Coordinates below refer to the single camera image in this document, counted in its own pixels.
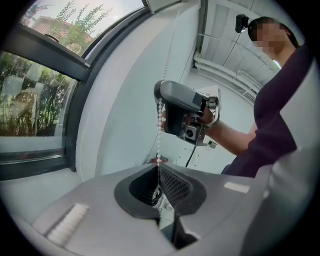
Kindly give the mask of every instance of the hand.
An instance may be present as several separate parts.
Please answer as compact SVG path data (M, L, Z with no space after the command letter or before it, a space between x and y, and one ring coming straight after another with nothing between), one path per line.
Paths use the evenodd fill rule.
M162 112L162 117L166 119L166 111ZM214 115L211 113L209 108L206 106L204 111L203 111L203 116L198 118L198 122L203 124L203 125L206 125L206 124L211 123L213 118L214 118ZM190 122L191 122L190 115L187 115L185 123L188 125ZM161 123L161 130L163 132L166 132L166 121L163 121Z

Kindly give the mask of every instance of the glass pane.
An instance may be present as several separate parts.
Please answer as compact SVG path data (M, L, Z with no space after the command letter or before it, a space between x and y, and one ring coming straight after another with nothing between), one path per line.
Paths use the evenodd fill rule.
M142 6L141 0L37 0L21 23L81 56L112 23Z
M1 53L0 162L64 154L65 113L76 84L36 62Z

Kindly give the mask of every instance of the dark hair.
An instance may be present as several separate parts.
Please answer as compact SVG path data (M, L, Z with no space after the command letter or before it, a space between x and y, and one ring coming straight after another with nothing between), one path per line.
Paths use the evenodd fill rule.
M280 24L280 28L283 30L287 30L290 34L288 34L288 38L290 40L290 42L293 44L293 46L295 48L299 47L298 41L294 35L294 33L292 33L292 31L284 24L276 21L274 18L270 18L270 17L260 17L260 18L256 18L254 20L252 20L248 26L248 35L251 39L251 41L257 41L257 28L258 28L258 24L268 24L268 23L278 23Z

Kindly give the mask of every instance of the white sticker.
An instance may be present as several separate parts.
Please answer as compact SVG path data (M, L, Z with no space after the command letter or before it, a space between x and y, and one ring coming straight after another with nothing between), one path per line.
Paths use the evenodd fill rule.
M243 184L238 184L238 183L233 183L233 182L227 182L224 184L224 187L230 190L238 191L241 193L247 193L250 189L249 185L243 185Z

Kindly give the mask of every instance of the person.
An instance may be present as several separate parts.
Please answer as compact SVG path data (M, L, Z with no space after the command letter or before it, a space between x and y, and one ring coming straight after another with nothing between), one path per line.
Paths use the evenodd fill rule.
M297 149L280 111L306 76L313 55L306 44L298 45L289 28L270 17L250 22L248 35L282 68L257 94L253 107L255 122L248 133L219 121L206 135L236 155L223 174L254 178L260 167L273 164L282 155ZM208 124L212 118L213 114L206 108L200 121Z

